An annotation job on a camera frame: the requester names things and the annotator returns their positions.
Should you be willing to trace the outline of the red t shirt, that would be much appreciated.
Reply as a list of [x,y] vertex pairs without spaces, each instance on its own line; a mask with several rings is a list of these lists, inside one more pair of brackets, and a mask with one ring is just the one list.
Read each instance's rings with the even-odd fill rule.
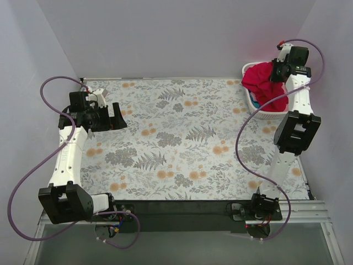
[[255,95],[260,106],[286,93],[284,83],[270,81],[271,71],[272,63],[262,62],[248,67],[243,75],[243,87]]

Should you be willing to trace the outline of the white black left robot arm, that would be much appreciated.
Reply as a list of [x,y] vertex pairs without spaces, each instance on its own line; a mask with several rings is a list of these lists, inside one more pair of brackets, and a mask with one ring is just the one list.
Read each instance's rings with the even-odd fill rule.
[[89,133],[120,130],[127,127],[119,104],[113,103],[110,116],[105,97],[106,89],[71,92],[70,105],[60,115],[60,144],[53,175],[46,188],[38,193],[39,201],[53,224],[90,220],[99,214],[110,221],[117,216],[111,193],[90,195],[81,184],[83,147]]

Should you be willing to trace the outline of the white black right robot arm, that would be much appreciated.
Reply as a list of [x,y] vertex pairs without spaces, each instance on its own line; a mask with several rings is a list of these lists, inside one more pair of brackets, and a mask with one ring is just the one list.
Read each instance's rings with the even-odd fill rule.
[[274,184],[262,184],[252,196],[250,214],[255,219],[270,219],[280,211],[279,187],[303,151],[311,144],[321,118],[314,115],[309,96],[311,69],[306,67],[309,50],[292,44],[280,44],[270,76],[273,82],[283,82],[288,95],[288,112],[274,135],[275,152],[266,177]]

